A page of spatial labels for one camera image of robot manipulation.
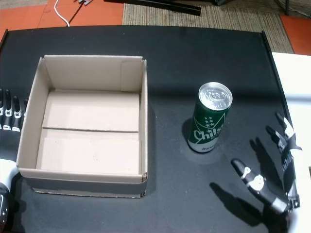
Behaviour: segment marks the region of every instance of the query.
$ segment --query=box flap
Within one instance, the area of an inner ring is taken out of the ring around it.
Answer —
[[[49,93],[43,128],[138,132],[139,94],[54,91]]]
[[[143,62],[126,61],[121,65],[121,91],[140,92]]]
[[[17,154],[17,166],[19,167],[35,168],[44,109],[50,87],[44,60],[40,58],[21,130]]]
[[[141,183],[142,175],[126,174],[102,174],[102,173],[82,173],[82,172],[64,172],[49,171],[32,168],[19,168],[23,177],[41,180],[57,181],[79,181],[79,182],[98,182],[98,183]]]
[[[140,140],[141,140],[141,173],[147,175],[148,171],[148,84],[147,62],[144,61],[143,80],[140,98]]]

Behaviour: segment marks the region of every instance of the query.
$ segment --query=black table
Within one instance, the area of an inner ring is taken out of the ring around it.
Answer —
[[[268,231],[267,219],[261,223],[262,204],[247,191],[230,164],[232,158],[241,158],[282,185],[280,156],[265,126],[281,130],[274,112],[285,114],[284,99],[264,34],[141,26],[14,31],[9,32],[1,51],[0,86],[26,98],[39,57],[45,54],[139,55],[147,59],[147,196],[113,199],[38,194],[19,178],[13,190],[18,206],[10,218],[12,231]],[[233,104],[218,146],[209,154],[197,154],[185,138],[198,88],[210,81],[227,85]],[[252,143],[256,137],[259,141]],[[17,133],[0,132],[0,157],[15,159],[18,140]]]

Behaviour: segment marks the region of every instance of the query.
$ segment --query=open cardboard box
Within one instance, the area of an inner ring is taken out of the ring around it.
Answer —
[[[141,197],[147,183],[142,57],[41,58],[17,166],[37,192]]]

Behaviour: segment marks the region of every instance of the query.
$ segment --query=carpet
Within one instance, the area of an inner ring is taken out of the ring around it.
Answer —
[[[0,9],[47,4],[48,0],[0,0]]]
[[[273,52],[293,53],[279,14],[235,7],[202,6],[201,16],[153,7],[124,5],[123,25],[162,25],[231,29],[267,34]]]
[[[210,0],[180,0],[179,2],[185,4],[212,5]],[[285,0],[228,0],[227,3],[222,6],[283,14],[284,2]],[[290,7],[311,14],[311,0],[290,0]],[[290,14],[292,16],[302,17],[300,14],[293,11],[291,11]]]
[[[41,5],[0,9],[0,39],[7,28],[21,30],[65,27],[66,23],[53,9],[54,4],[55,0],[48,0],[46,4]],[[78,8],[78,2],[73,0],[60,0],[57,5],[57,10],[67,20],[71,19]],[[96,0],[81,8],[71,22],[71,26],[121,25],[122,14],[123,4]]]

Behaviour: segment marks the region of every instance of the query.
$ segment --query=green can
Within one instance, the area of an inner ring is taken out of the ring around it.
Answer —
[[[188,138],[193,150],[214,149],[231,104],[232,94],[225,85],[211,82],[200,87]]]

